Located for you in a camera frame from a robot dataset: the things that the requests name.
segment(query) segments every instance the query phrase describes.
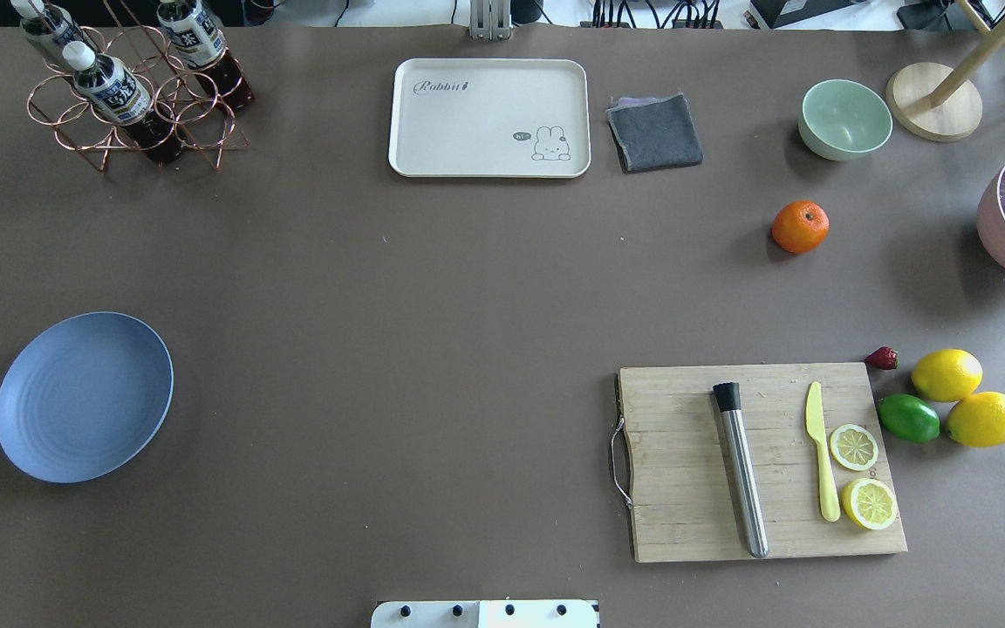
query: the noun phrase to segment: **mint green bowl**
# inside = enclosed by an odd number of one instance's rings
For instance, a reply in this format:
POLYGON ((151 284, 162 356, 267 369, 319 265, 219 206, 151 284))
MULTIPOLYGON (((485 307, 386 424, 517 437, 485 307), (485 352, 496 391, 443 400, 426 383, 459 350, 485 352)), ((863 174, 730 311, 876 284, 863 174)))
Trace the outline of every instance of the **mint green bowl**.
POLYGON ((892 129, 886 102, 864 84, 842 78, 810 87, 797 119, 805 146, 833 161, 870 154, 886 143, 892 129))

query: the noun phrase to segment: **folded cloth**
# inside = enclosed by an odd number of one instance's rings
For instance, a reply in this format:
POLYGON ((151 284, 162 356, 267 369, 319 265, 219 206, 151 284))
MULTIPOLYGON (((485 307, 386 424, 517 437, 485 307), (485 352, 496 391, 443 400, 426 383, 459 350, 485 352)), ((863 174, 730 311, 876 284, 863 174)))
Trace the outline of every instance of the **folded cloth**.
POLYGON ((689 102, 678 91, 667 98, 619 98, 607 110, 611 133, 627 172, 695 166, 705 160, 689 102))

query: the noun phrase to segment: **rectangular tray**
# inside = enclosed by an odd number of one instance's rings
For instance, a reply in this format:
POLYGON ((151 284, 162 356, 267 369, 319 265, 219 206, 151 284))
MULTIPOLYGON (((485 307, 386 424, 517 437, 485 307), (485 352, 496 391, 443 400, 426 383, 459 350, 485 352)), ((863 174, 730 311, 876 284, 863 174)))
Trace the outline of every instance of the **rectangular tray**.
POLYGON ((821 517, 817 450, 805 433, 805 396, 820 381, 827 433, 864 426, 878 444, 866 472, 832 462, 837 492, 858 477, 893 489, 866 367, 861 362, 619 370, 630 457, 634 560, 755 560, 739 537, 711 387, 739 382, 770 559, 906 552, 901 513, 869 532, 842 513, 821 517))
POLYGON ((403 176, 572 178, 591 163, 587 75, 567 59, 426 59, 394 72, 403 176))

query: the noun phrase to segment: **knife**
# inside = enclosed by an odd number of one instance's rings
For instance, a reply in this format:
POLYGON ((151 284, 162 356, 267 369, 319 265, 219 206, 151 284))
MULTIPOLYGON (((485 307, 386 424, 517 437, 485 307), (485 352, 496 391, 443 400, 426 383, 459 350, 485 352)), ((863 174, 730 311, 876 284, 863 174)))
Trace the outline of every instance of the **knife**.
POLYGON ((832 478, 829 444, 824 437, 824 407, 821 405, 821 382, 809 386, 805 399, 805 432, 816 442, 817 484, 821 493, 821 516, 824 520, 840 518, 840 497, 836 495, 836 480, 832 478))
POLYGON ((751 447, 747 446, 747 430, 743 426, 743 409, 739 405, 738 382, 718 383, 713 387, 716 405, 724 419, 724 438, 727 452, 735 472, 735 486, 739 496, 739 515, 743 517, 744 540, 747 552, 764 559, 770 553, 766 540, 766 521, 763 506, 758 501, 755 485, 755 465, 751 462, 751 447))

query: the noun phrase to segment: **wooden cutting board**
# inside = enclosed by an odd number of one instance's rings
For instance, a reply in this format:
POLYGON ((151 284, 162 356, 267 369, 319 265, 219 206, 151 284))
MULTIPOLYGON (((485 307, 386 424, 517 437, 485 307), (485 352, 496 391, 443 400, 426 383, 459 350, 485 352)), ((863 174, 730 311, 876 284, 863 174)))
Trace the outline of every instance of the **wooden cutting board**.
POLYGON ((711 393, 729 381, 741 388, 770 558, 906 552, 899 512, 880 532, 855 526, 845 512, 833 524, 821 517, 817 450, 805 433, 805 396, 813 381, 821 382, 829 435, 842 424, 857 424, 878 444, 878 461, 865 472, 832 462, 837 492, 858 477, 877 477, 893 488, 861 362, 626 367, 618 380, 636 561, 753 560, 739 534, 711 393))

